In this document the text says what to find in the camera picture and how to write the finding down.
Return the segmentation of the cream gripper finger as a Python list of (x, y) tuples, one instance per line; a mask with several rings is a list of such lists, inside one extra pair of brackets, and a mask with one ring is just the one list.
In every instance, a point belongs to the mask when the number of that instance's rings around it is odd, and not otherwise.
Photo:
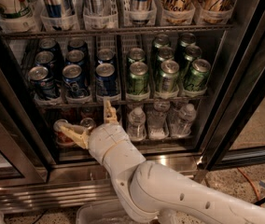
[(110, 101), (104, 100), (104, 123), (117, 123), (117, 111), (114, 106), (111, 105)]
[(78, 146), (84, 149), (89, 148), (90, 132), (86, 131), (82, 126), (65, 124), (60, 126), (60, 130)]

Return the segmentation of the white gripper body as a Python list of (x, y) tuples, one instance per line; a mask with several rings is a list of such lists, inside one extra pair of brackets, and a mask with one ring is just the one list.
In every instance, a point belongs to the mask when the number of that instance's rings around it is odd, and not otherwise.
[(106, 123), (94, 129), (89, 137), (89, 152), (96, 160), (102, 160), (105, 153), (121, 141), (130, 138), (124, 129), (116, 123)]

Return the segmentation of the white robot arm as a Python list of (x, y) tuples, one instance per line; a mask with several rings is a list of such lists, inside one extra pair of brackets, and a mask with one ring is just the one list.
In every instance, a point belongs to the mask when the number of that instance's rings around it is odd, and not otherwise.
[(265, 224), (265, 208), (201, 185), (177, 171), (147, 160), (104, 100), (104, 123), (92, 131), (62, 123), (60, 130), (87, 149), (106, 171), (130, 218), (146, 223), (165, 209), (207, 224)]

